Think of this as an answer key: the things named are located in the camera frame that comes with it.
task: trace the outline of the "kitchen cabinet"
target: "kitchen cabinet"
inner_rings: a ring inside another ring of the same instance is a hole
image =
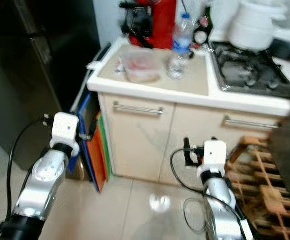
[[[174,150],[183,147],[183,138],[188,137],[190,145],[201,146],[204,141],[216,137],[226,143],[229,153],[242,136],[267,137],[270,126],[276,126],[280,119],[277,116],[177,104],[159,182],[177,184],[170,169],[169,157]],[[175,155],[173,162],[175,170],[186,184],[202,187],[196,178],[196,168],[185,168],[182,152]]]
[[[114,173],[158,182],[173,103],[102,94]]]

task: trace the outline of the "plastic food container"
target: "plastic food container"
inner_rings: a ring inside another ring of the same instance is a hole
[[[152,50],[127,50],[122,55],[122,62],[132,83],[150,83],[160,78],[159,63]]]

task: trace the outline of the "coffee machine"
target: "coffee machine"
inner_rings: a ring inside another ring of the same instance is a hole
[[[121,2],[120,8],[127,11],[122,32],[128,34],[133,45],[150,49],[171,49],[176,3],[177,0]]]

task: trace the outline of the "wooden rack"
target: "wooden rack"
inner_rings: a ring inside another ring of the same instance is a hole
[[[267,141],[244,137],[225,166],[237,202],[264,239],[290,240],[290,197]]]

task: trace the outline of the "cabinet handle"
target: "cabinet handle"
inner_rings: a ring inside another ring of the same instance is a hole
[[[226,124],[237,124],[237,125],[250,126],[250,127],[257,127],[257,128],[265,128],[265,129],[277,129],[278,128],[277,125],[268,125],[268,124],[250,122],[250,121],[233,120],[233,119],[230,119],[228,115],[224,116],[224,123],[226,123]]]
[[[137,106],[124,106],[124,105],[120,105],[117,101],[113,103],[113,108],[124,109],[128,111],[133,111],[133,112],[149,113],[149,114],[163,114],[164,113],[162,107],[160,107],[159,110],[154,110],[154,109],[137,107]]]

